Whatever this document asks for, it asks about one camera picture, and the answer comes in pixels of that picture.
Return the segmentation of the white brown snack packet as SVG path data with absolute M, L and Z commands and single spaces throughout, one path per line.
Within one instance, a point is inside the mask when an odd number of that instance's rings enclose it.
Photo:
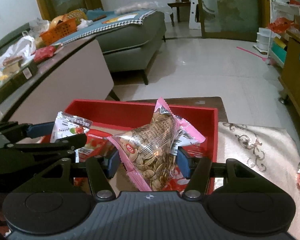
M 91 150 L 87 149 L 88 136 L 93 122 L 80 116 L 71 115 L 65 112 L 58 112 L 55 123 L 52 129 L 50 142 L 56 142 L 57 139 L 64 139 L 78 134 L 85 134 L 86 139 L 83 145 L 75 149 L 76 162 L 85 162 L 85 158 L 91 153 Z

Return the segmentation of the pink sunflower seed packet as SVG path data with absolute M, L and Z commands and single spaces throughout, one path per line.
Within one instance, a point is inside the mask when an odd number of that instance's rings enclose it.
M 149 124 L 108 140 L 117 148 L 127 176 L 139 191 L 160 191 L 172 177 L 178 147 L 201 144 L 205 137 L 159 98 Z

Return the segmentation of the red spicy strip packet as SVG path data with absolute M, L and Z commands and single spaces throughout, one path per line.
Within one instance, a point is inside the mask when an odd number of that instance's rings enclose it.
M 178 191 L 183 193 L 188 185 L 199 161 L 205 156 L 197 146 L 178 147 L 175 168 L 172 177 L 163 187 L 163 191 Z

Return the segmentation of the red cola gummy packet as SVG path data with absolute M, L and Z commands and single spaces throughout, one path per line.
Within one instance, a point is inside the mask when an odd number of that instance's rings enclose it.
M 94 156 L 104 156 L 107 151 L 112 148 L 112 144 L 108 141 L 110 133 L 98 129 L 85 129 L 78 127 L 74 129 L 76 134 L 85 133 L 87 141 L 82 148 L 76 150 L 76 162 L 85 162 L 88 158 Z

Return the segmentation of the dark green box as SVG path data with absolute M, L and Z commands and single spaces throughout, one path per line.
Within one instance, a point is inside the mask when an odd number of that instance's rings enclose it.
M 13 92 L 27 83 L 29 79 L 33 78 L 38 72 L 38 66 L 30 62 L 23 67 L 19 72 L 13 74 L 11 77 L 0 85 L 0 104 L 4 102 Z

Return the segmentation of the white plastic bag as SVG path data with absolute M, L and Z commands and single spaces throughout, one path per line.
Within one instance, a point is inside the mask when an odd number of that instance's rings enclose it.
M 45 46 L 40 34 L 48 31 L 49 27 L 50 21 L 37 18 L 0 40 L 0 86 L 29 63 L 37 49 Z

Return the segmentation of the floral satin tablecloth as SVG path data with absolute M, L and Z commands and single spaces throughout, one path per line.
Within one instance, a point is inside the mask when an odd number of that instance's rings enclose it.
M 296 213 L 288 232 L 300 239 L 300 154 L 287 130 L 219 122 L 217 162 L 229 158 L 290 194 Z

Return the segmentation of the red bag on table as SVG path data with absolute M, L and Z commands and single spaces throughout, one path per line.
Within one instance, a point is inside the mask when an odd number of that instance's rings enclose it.
M 51 57 L 53 57 L 57 48 L 55 46 L 47 46 L 36 50 L 34 54 L 34 63 L 41 63 Z

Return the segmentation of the grey curved coffee table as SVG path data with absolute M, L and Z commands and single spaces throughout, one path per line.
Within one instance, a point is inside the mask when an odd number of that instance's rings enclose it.
M 66 44 L 0 104 L 0 122 L 53 121 L 75 99 L 104 100 L 114 81 L 96 36 Z

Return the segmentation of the orange plastic basket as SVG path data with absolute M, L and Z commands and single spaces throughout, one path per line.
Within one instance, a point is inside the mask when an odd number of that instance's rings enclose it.
M 49 46 L 61 38 L 76 32 L 81 20 L 87 20 L 87 16 L 80 9 L 57 16 L 51 21 L 49 29 L 40 34 L 40 38 L 46 46 Z

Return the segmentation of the grey sofa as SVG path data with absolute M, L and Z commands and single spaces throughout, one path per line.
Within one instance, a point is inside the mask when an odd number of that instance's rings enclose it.
M 87 19 L 94 22 L 105 19 L 110 12 L 102 9 L 82 10 Z M 144 20 L 143 25 L 128 25 L 93 35 L 96 36 L 111 74 L 138 72 L 148 85 L 146 69 L 162 42 L 165 42 L 165 33 L 164 13 L 156 10 Z

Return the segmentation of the wooden cabinet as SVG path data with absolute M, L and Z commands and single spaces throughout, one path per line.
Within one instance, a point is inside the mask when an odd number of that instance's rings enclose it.
M 287 31 L 287 55 L 279 81 L 300 116 L 300 33 Z

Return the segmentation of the blue sofa blanket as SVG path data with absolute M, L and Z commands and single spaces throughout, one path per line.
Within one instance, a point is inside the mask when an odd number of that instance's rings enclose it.
M 104 33 L 105 31 L 119 29 L 128 25 L 143 25 L 144 20 L 155 12 L 155 10 L 139 10 L 117 16 L 113 11 L 110 11 L 106 14 L 105 19 L 92 22 L 91 24 L 88 24 L 88 26 L 80 29 L 76 27 L 74 32 L 66 34 L 63 37 L 57 38 L 56 35 L 53 34 L 55 40 L 50 42 L 50 45 L 61 43 L 68 44 L 80 38 L 84 38 L 93 34 Z

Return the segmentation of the white perforated board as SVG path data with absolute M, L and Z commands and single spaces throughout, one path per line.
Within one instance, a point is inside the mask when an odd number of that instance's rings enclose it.
M 190 19 L 189 19 L 189 28 L 201 30 L 202 23 L 200 20 L 200 16 L 202 13 L 202 0 L 190 0 Z

